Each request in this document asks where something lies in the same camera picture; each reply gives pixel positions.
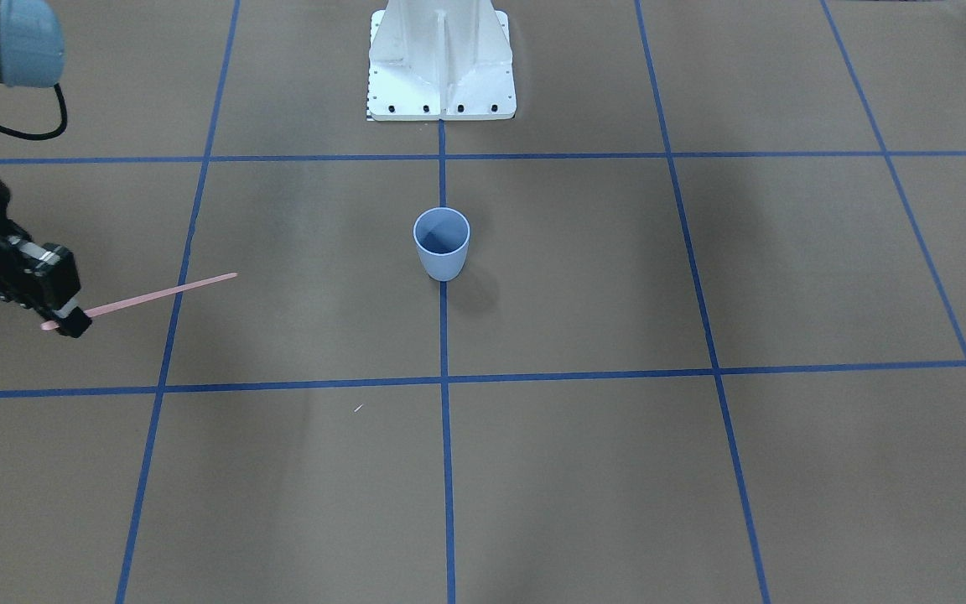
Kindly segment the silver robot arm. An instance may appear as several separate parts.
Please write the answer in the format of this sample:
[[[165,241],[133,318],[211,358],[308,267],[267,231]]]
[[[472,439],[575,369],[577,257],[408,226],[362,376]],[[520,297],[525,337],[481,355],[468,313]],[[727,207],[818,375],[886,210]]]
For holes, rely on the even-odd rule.
[[[68,108],[59,83],[65,68],[65,39],[59,19],[45,1],[0,1],[0,84],[49,88],[56,95],[59,123],[49,133],[24,133],[0,125],[18,140],[53,140],[68,127]],[[33,310],[61,336],[76,339],[91,317],[78,305],[80,276],[73,252],[53,243],[39,245],[8,214],[11,191],[0,179],[0,301]]]

